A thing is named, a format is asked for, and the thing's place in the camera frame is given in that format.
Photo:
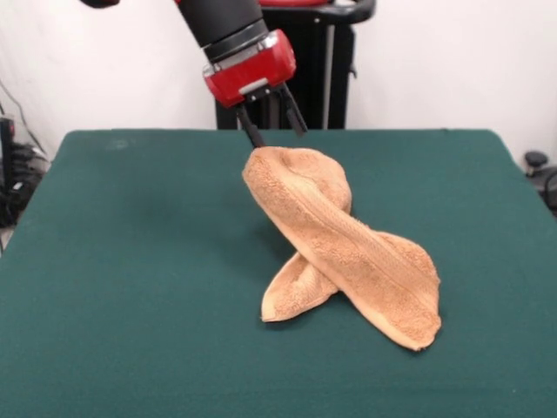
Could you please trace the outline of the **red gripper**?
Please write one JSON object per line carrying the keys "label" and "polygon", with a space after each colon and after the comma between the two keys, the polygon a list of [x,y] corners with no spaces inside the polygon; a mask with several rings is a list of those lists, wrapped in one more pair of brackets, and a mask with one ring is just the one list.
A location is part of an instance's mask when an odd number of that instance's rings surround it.
{"label": "red gripper", "polygon": [[290,127],[299,138],[307,131],[301,111],[286,84],[296,71],[296,58],[292,45],[282,30],[273,30],[254,45],[218,63],[207,64],[203,69],[205,83],[215,99],[224,107],[235,107],[242,129],[253,148],[265,146],[258,127],[251,121],[241,103],[245,98],[255,98],[261,88],[277,87],[284,102],[285,115]]}

